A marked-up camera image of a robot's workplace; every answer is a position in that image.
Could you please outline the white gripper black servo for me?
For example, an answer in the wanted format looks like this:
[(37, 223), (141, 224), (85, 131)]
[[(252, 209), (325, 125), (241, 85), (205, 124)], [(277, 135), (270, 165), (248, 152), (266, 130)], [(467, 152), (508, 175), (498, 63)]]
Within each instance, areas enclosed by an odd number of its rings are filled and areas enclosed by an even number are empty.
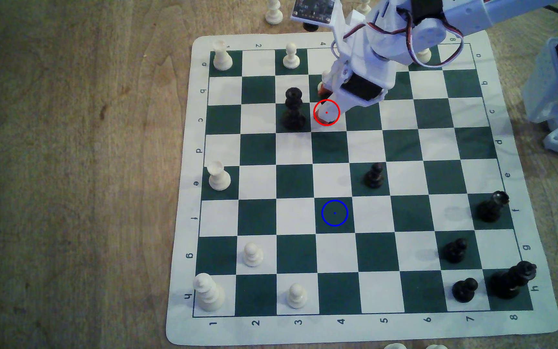
[(384, 99), (396, 82), (397, 63), (378, 55), (370, 44), (368, 26), (354, 24), (337, 36), (339, 56), (329, 71), (322, 73), (315, 116), (322, 123), (333, 123), (354, 106), (370, 106)]

